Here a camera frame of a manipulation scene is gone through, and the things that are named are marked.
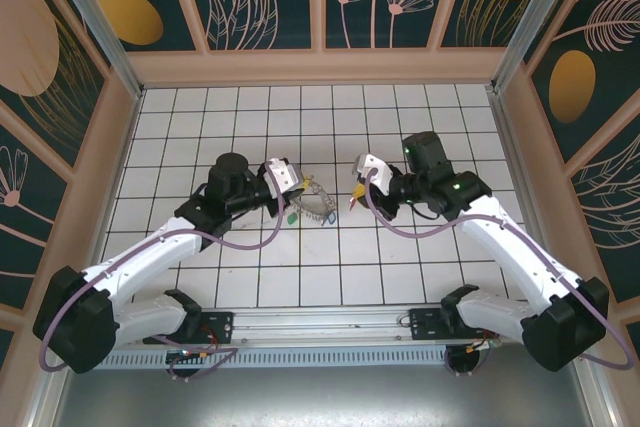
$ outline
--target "yellow object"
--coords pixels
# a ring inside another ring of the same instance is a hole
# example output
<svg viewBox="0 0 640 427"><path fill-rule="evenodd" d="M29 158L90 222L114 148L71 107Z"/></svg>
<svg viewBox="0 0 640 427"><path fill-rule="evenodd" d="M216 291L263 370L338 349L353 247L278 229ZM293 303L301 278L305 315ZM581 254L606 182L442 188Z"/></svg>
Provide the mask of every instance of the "yellow object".
<svg viewBox="0 0 640 427"><path fill-rule="evenodd" d="M579 50L565 52L556 62L549 83L549 106L554 117L569 124L585 111L596 86L596 68Z"/></svg>
<svg viewBox="0 0 640 427"><path fill-rule="evenodd" d="M98 4L120 40L149 45L162 37L162 19L148 0L98 0Z"/></svg>
<svg viewBox="0 0 640 427"><path fill-rule="evenodd" d="M360 197L364 197L364 185L358 183L358 185L356 185L356 188L353 189L351 197L355 200L358 200Z"/></svg>
<svg viewBox="0 0 640 427"><path fill-rule="evenodd" d="M56 19L45 0L0 0L0 85L33 97L49 88L58 70Z"/></svg>

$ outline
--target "grid floor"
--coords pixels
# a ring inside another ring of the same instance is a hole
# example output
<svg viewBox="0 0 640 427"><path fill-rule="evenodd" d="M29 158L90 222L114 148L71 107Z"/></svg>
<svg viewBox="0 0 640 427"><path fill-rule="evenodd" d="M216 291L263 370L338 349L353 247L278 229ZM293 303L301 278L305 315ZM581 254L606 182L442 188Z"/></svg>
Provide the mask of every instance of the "grid floor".
<svg viewBox="0 0 640 427"><path fill-rule="evenodd" d="M160 227L206 181L218 155L300 163L337 196L338 220L302 218L260 251L212 245L136 294L176 286L205 308L379 305L439 302L463 283L496 295L522 294L458 229L407 240L357 205L349 211L351 166L365 152L406 171L401 139L434 130L457 171L471 170L522 222L496 124L481 85L340 85L155 89L145 93L103 251L109 258ZM225 238L254 244L275 220L252 212ZM394 224L424 230L403 206Z"/></svg>

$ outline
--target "black cable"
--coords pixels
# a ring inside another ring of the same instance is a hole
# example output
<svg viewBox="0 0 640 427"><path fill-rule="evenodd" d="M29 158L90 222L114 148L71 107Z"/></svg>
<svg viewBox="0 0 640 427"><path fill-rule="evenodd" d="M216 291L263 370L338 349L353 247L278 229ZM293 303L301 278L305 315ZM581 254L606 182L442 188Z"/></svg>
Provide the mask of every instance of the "black cable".
<svg viewBox="0 0 640 427"><path fill-rule="evenodd" d="M428 215L424 215L422 212L418 211L418 209L416 209L416 206L413 204L409 204L411 206L411 210L413 210L413 213L416 214L418 217L422 217L423 219L426 220L438 220L440 218L440 214L437 214L435 217L429 217Z"/></svg>

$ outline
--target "robotic arm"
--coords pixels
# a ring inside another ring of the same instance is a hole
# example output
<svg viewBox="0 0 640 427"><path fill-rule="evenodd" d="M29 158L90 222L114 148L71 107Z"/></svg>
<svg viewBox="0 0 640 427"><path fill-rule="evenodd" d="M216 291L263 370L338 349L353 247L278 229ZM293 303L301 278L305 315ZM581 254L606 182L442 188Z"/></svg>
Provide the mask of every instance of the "robotic arm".
<svg viewBox="0 0 640 427"><path fill-rule="evenodd" d="M265 175L267 169L271 175ZM188 295L174 289L144 302L131 303L131 297L164 270L211 245L196 233L182 232L195 230L220 238L231 229L234 219L251 210L267 207L273 217L278 212L277 195L282 194L288 205L303 192L303 182L300 169L287 159L272 159L255 175L243 156L221 155L209 171L208 182L146 239L82 272L71 267L56 272L36 318L34 334L43 339L72 295L104 276L118 260L130 257L73 305L56 327L49 347L75 372L83 373L98 365L113 348L129 342L158 334L192 337L200 327L202 309ZM160 241L147 247L155 238Z"/></svg>
<svg viewBox="0 0 640 427"><path fill-rule="evenodd" d="M532 357L551 371L559 370L604 337L604 326L513 235L511 231L515 229L519 236L538 246L509 217L489 187L474 173L453 172L435 133L412 135L404 139L403 148L411 170L408 174L370 154L356 160L354 174L358 174L360 182L371 177L374 207L388 221L395 218L403 203L426 203L448 221L468 217L468 221L460 223L461 230L509 272L528 300L524 303L499 298L472 285L456 289L441 301L441 312L452 334L464 326L496 332L523 343ZM358 200L367 206L364 197ZM478 214L498 222L477 220L474 217ZM606 318L609 292L604 284L597 278L583 281L540 250Z"/></svg>

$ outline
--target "white tiled floor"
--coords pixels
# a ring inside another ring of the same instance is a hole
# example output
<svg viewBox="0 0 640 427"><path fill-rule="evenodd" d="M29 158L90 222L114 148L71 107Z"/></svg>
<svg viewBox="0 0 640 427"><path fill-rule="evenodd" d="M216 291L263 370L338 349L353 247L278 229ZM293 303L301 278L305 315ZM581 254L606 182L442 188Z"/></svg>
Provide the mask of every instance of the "white tiled floor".
<svg viewBox="0 0 640 427"><path fill-rule="evenodd" d="M261 251L213 245L145 286L149 298L178 287L203 307L288 307L439 302L464 282L522 294L458 229L419 241L394 236L369 211L349 211L355 157L372 152L405 169L401 140L435 130L458 171L478 172L522 222L496 124L480 85L228 87L147 91L105 244L105 257L141 240L206 181L218 155L302 162L332 195L338 221L285 225ZM395 225L442 224L403 206ZM255 244L275 224L256 211L225 239Z"/></svg>

